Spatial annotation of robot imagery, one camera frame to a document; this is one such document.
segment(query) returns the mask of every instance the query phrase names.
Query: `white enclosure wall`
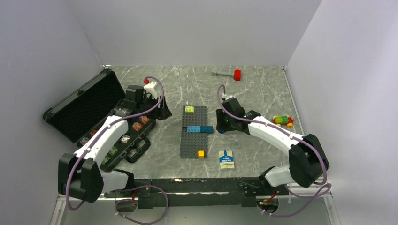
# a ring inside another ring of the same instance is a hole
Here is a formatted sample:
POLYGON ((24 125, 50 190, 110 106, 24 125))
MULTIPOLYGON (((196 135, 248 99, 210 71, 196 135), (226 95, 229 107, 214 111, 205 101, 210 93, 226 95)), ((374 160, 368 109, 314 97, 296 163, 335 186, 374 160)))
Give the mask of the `white enclosure wall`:
POLYGON ((288 64, 343 224, 397 224, 398 2, 323 0, 288 64))
POLYGON ((100 70, 66 1, 1 1, 0 224, 50 222, 58 160, 76 147, 41 115, 100 70))
POLYGON ((287 65, 321 0, 68 0, 102 64, 287 65))

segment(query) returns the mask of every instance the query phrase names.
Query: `floor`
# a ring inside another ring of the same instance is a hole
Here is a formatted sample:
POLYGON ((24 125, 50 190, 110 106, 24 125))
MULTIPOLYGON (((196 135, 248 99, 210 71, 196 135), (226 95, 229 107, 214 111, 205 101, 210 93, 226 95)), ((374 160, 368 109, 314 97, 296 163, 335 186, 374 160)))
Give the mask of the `floor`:
MULTIPOLYGON (((226 85, 227 95, 234 95, 246 111, 255 110, 267 119, 290 115, 297 118, 289 89, 281 67, 264 66, 113 66, 124 89, 128 85, 144 85, 146 76, 161 80, 166 102, 173 113, 167 120, 158 121, 150 133, 150 149, 134 164, 122 161, 116 168, 131 171, 135 178, 215 178, 253 177, 271 166, 288 163, 288 158, 276 147, 259 138, 238 131, 208 135, 206 158, 180 158, 181 118, 183 105, 207 106, 208 125, 216 126, 216 90, 226 85), (231 77, 211 76, 212 69, 223 72, 242 70, 241 81, 231 77), (240 149, 234 150, 235 169, 221 171, 219 150, 227 149, 227 142, 238 140, 240 149)), ((298 122, 292 132, 300 133, 298 122)))

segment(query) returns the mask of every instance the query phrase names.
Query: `blue lego brick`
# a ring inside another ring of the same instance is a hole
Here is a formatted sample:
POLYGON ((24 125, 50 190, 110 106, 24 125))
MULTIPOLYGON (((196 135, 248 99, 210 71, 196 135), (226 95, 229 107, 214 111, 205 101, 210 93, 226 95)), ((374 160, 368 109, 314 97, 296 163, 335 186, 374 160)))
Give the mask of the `blue lego brick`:
POLYGON ((212 134, 213 133, 213 126, 200 126, 200 132, 201 133, 212 134))
POLYGON ((187 131, 193 133, 199 133, 201 130, 200 126, 187 126, 187 131))

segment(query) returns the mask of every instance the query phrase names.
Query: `gray tool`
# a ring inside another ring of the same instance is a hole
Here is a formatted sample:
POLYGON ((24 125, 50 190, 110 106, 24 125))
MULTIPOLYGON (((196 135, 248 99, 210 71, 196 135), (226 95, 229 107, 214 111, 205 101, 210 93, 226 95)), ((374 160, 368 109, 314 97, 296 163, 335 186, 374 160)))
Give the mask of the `gray tool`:
POLYGON ((217 69, 212 70, 212 76, 223 75, 223 76, 234 76, 232 73, 227 72, 217 72, 217 69))

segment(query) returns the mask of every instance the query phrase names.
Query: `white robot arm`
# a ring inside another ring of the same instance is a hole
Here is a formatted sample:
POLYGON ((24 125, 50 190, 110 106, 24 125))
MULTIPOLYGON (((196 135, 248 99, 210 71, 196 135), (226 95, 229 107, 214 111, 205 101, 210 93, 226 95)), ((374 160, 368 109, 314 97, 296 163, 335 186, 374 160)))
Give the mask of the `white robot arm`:
POLYGON ((69 193, 71 197, 92 203, 101 193, 134 188, 132 173, 120 170, 101 172, 100 166, 115 142, 132 126, 131 119, 123 120, 123 117, 144 111, 148 111, 145 115, 151 119, 164 120, 171 116, 165 99, 158 99, 156 86, 157 82, 150 82, 144 87, 129 86, 126 97, 120 102, 120 105, 115 107, 113 114, 106 118, 95 135, 73 155, 64 154, 60 158, 58 164, 58 192, 60 194, 68 195, 67 193, 69 193))
POLYGON ((317 154, 324 163, 325 170, 329 168, 329 162, 316 136, 312 134, 303 136, 282 127, 276 127, 258 112, 245 112, 233 96, 223 94, 222 99, 224 100, 221 103, 222 109, 216 110, 218 132, 238 130, 253 135, 277 147, 289 157, 288 165, 273 166, 259 176, 264 188, 272 189, 289 183, 309 187, 323 173, 317 154), (310 144, 317 152, 315 153, 303 143, 310 144))

